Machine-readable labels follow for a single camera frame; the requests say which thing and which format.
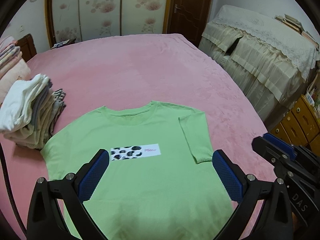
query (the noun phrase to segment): wooden drawer cabinet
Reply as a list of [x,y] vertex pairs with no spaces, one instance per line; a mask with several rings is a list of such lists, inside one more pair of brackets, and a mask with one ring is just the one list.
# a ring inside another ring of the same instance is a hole
[[271,133],[280,138],[281,140],[285,141],[286,143],[291,144],[289,136],[281,123],[279,123],[275,128],[273,128],[271,130]]
[[307,102],[304,101],[304,98],[300,97],[291,111],[306,135],[308,143],[311,143],[320,133],[320,129],[314,115],[308,108]]
[[308,144],[307,138],[305,137],[297,119],[294,117],[291,111],[289,111],[284,119],[282,119],[281,124],[293,144],[302,146],[306,146]]
[[309,146],[314,154],[320,156],[320,134],[313,139]]
[[320,126],[304,95],[271,133],[286,143],[307,146],[320,156]]

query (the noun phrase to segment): wardrobe sliding door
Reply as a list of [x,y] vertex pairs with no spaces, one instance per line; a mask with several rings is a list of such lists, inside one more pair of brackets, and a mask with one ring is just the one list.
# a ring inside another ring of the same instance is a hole
[[56,41],[80,42],[78,0],[52,0],[52,20]]
[[123,0],[122,35],[162,33],[167,0]]
[[120,35],[120,0],[80,0],[83,41]]

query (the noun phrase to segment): printed graphic patch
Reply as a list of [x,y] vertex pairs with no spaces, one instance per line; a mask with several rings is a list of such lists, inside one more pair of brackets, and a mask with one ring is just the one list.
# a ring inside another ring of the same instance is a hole
[[161,152],[158,144],[149,144],[111,148],[110,155],[112,161],[118,161],[161,155]]

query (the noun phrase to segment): blue gripper pad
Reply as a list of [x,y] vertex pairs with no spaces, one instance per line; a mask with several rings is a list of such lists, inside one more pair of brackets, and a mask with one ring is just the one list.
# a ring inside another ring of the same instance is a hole
[[231,200],[241,203],[243,199],[243,186],[218,151],[215,151],[212,155],[212,165]]
[[83,179],[79,182],[78,198],[81,202],[87,201],[91,198],[100,179],[102,178],[104,172],[108,168],[109,153],[106,150],[100,150],[100,151],[101,151],[100,155],[95,156],[92,159],[92,163],[90,162],[90,163],[85,164],[85,165],[89,164],[91,167],[89,168],[87,173],[83,176]]
[[275,137],[270,133],[264,134],[263,138],[272,143],[274,146],[278,147],[280,150],[283,150],[285,153],[287,153],[291,161],[294,161],[296,159],[294,148],[291,145],[287,144],[283,140]]

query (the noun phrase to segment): door handle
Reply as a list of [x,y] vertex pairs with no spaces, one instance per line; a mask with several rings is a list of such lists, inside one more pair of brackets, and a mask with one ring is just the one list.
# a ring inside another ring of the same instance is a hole
[[178,7],[178,4],[175,4],[173,12],[177,13],[177,10],[181,10],[181,8]]

